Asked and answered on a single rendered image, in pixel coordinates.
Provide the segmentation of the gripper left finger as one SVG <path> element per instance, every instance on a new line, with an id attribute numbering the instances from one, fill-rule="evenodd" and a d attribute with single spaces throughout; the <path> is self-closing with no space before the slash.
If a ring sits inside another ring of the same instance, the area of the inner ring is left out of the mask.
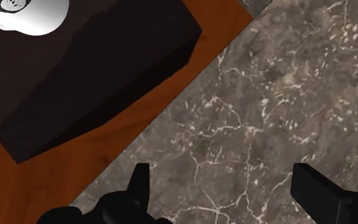
<path id="1" fill-rule="evenodd" d="M 173 224 L 148 214 L 149 195 L 149 164 L 138 163 L 126 190 L 104 194 L 85 214 L 75 206 L 53 208 L 42 214 L 37 224 Z"/>

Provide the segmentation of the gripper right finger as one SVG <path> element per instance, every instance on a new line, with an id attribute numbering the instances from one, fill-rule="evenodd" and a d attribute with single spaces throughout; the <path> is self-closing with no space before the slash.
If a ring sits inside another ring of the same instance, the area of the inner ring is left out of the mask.
<path id="1" fill-rule="evenodd" d="M 290 194 L 316 224 L 358 224 L 358 192 L 340 188 L 309 164 L 293 165 Z"/>

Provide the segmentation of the dark robot stand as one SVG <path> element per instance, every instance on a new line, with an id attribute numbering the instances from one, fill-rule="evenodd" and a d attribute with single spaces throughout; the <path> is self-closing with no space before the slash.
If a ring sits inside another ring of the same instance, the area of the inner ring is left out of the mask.
<path id="1" fill-rule="evenodd" d="M 100 127 L 188 62 L 183 0 L 0 0 L 0 143 L 24 162 Z"/>

